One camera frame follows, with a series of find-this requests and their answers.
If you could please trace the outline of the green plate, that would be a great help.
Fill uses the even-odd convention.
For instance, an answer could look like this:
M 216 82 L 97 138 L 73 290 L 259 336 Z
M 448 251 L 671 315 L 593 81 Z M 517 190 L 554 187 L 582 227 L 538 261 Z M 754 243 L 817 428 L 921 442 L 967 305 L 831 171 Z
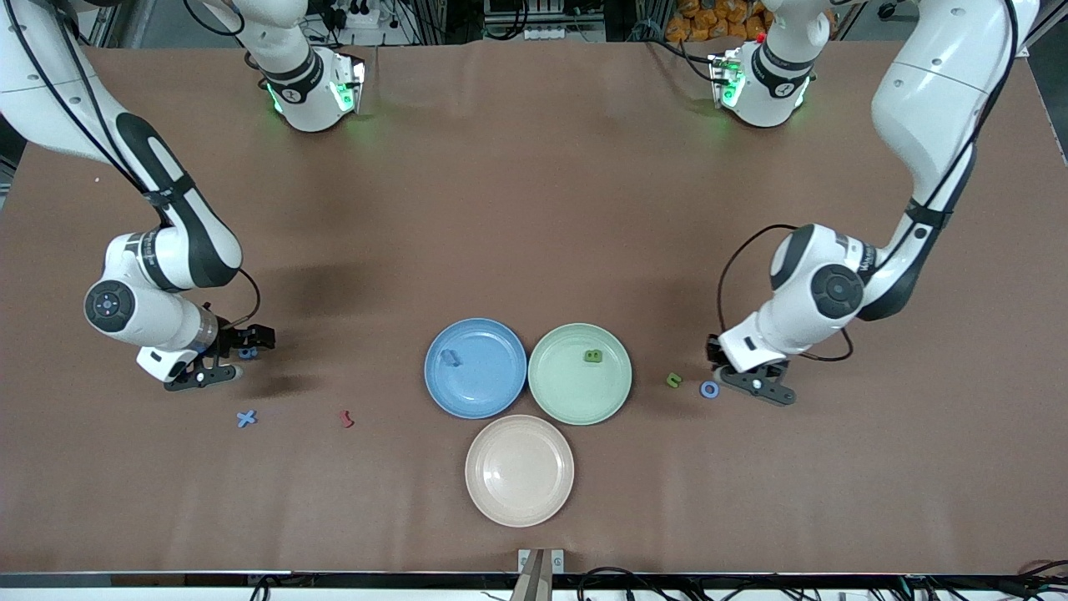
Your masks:
M 583 353 L 602 351 L 599 364 Z M 561 325 L 531 351 L 527 384 L 541 410 L 557 422 L 591 426 L 624 407 L 633 384 L 631 358 L 610 331 L 598 325 Z

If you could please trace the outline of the blue plate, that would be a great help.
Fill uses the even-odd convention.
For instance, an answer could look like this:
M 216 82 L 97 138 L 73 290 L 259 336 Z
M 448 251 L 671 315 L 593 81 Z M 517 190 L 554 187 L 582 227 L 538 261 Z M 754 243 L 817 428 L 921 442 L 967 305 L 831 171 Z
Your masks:
M 449 366 L 445 349 L 457 351 L 461 366 Z M 507 325 L 469 318 L 449 325 L 425 354 L 424 380 L 431 400 L 462 420 L 485 420 L 514 404 L 527 385 L 527 349 Z

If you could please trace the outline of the brown paper table cover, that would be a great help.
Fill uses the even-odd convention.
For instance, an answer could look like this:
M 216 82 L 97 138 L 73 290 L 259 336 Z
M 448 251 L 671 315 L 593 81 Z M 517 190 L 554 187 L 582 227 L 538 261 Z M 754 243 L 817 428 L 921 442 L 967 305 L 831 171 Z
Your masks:
M 240 50 L 92 50 L 238 236 L 278 345 L 164 391 L 83 314 L 104 248 L 155 213 L 111 167 L 27 148 L 0 210 L 0 572 L 1068 558 L 1068 167 L 1026 61 L 907 307 L 850 325 L 847 361 L 795 361 L 792 407 L 698 395 L 718 274 L 752 233 L 892 235 L 912 183 L 870 102 L 897 52 L 831 44 L 794 117 L 752 129 L 641 44 L 362 49 L 360 113 L 302 135 Z M 617 414 L 561 425 L 572 494 L 534 528 L 480 513 L 464 460 L 485 422 L 424 384 L 431 339 L 473 316 L 527 347 L 599 325 L 631 358 Z

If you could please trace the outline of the beige plate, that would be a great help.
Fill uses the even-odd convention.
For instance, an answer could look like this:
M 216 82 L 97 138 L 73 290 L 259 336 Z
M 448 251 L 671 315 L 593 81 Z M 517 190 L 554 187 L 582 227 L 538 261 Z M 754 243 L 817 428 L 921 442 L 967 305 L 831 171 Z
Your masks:
M 466 490 L 481 515 L 505 528 L 533 528 L 557 515 L 571 496 L 571 445 L 546 420 L 493 420 L 466 454 Z

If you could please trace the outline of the power strip with plugs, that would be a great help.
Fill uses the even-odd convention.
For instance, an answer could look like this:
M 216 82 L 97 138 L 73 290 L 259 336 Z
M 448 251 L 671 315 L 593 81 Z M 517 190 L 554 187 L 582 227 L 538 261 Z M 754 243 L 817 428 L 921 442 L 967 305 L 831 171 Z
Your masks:
M 380 11 L 370 7 L 370 0 L 317 0 L 323 22 L 331 32 L 344 29 L 378 29 Z

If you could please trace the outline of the orange bags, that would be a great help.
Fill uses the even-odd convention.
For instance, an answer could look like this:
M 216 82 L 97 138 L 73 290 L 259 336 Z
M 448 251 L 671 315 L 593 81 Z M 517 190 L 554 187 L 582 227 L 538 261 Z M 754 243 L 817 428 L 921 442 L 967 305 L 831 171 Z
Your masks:
M 663 36 L 671 44 L 717 38 L 759 41 L 774 12 L 761 0 L 675 0 Z

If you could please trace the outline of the metal table edge rail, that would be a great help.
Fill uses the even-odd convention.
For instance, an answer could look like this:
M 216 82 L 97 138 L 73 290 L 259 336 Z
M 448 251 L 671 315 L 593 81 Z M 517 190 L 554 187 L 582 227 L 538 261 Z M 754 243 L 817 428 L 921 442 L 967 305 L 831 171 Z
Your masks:
M 511 572 L 0 574 L 0 601 L 511 601 Z M 1022 574 L 653 574 L 553 579 L 552 601 L 1068 601 L 1068 560 Z

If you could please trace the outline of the aluminium frame post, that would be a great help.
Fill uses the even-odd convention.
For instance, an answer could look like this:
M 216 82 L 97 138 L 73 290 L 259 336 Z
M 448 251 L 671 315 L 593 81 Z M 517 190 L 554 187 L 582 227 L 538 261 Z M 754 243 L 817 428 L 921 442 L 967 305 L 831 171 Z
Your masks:
M 85 45 L 106 47 L 125 0 L 72 0 L 77 11 L 79 39 Z

